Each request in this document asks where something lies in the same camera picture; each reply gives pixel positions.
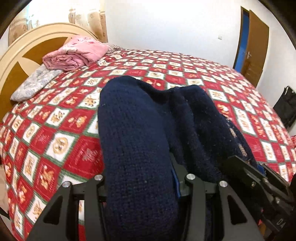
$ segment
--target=headboard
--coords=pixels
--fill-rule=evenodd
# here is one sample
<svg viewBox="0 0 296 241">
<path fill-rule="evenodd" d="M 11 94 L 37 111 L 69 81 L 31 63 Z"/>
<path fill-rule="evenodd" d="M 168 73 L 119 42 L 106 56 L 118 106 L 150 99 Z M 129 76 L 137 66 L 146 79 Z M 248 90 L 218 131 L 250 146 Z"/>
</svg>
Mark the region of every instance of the headboard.
<svg viewBox="0 0 296 241">
<path fill-rule="evenodd" d="M 0 59 L 0 122 L 16 103 L 10 96 L 42 64 L 42 57 L 63 46 L 73 35 L 96 39 L 78 25 L 51 23 L 28 31 L 9 46 Z"/>
</svg>

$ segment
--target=white wall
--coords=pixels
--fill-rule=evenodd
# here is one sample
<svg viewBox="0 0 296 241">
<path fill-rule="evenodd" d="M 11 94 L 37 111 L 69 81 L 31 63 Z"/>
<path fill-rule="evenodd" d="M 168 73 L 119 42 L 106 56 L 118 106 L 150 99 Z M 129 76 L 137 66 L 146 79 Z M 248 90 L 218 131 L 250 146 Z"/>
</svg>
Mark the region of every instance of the white wall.
<svg viewBox="0 0 296 241">
<path fill-rule="evenodd" d="M 0 39 L 0 58 L 8 49 L 8 30 L 9 30 L 9 27 L 6 29 L 6 31 L 4 32 L 4 34 Z"/>
<path fill-rule="evenodd" d="M 105 2 L 108 40 L 124 48 L 182 52 L 233 67 L 241 6 L 269 26 L 257 89 L 274 106 L 285 86 L 296 90 L 296 50 L 277 19 L 258 0 L 109 0 Z M 290 134 L 296 134 L 296 126 Z"/>
</svg>

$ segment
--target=folded pink blanket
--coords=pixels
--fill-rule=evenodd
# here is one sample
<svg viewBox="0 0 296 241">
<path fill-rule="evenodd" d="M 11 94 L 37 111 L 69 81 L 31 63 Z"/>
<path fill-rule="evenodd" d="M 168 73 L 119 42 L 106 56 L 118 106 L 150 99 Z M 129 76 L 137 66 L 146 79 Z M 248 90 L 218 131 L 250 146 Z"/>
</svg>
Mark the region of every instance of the folded pink blanket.
<svg viewBox="0 0 296 241">
<path fill-rule="evenodd" d="M 97 40 L 77 35 L 58 50 L 46 54 L 42 60 L 48 69 L 69 71 L 97 62 L 108 48 Z"/>
</svg>

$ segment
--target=quilt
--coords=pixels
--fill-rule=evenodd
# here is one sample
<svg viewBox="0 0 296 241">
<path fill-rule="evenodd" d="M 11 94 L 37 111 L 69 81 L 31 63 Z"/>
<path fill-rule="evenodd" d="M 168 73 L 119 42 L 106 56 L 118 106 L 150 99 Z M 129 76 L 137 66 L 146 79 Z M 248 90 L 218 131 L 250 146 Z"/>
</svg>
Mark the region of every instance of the quilt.
<svg viewBox="0 0 296 241">
<path fill-rule="evenodd" d="M 286 129 L 240 73 L 181 53 L 120 50 L 89 67 L 60 74 L 4 116 L 0 155 L 9 215 L 18 240 L 26 239 L 64 181 L 85 182 L 103 171 L 97 108 L 102 88 L 121 75 L 145 81 L 158 90 L 199 85 L 220 113 L 243 133 L 259 163 L 267 164 L 287 181 L 296 172 L 296 154 Z M 84 203 L 80 201 L 81 240 L 85 240 L 83 224 Z"/>
</svg>

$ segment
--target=pillow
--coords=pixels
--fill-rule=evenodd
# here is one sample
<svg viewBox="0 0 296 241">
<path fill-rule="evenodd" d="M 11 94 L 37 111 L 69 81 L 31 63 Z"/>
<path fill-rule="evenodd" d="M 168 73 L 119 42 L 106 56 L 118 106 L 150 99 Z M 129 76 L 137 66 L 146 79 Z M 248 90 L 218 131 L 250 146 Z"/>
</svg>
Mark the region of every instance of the pillow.
<svg viewBox="0 0 296 241">
<path fill-rule="evenodd" d="M 122 47 L 116 45 L 116 44 L 110 44 L 110 43 L 104 43 L 105 45 L 108 45 L 109 46 L 109 49 L 107 51 L 107 53 L 113 53 L 115 51 L 118 51 L 118 50 L 123 50 Z"/>
<path fill-rule="evenodd" d="M 53 78 L 62 73 L 61 69 L 48 70 L 44 64 L 40 65 L 11 95 L 10 99 L 23 102 L 34 97 Z"/>
</svg>

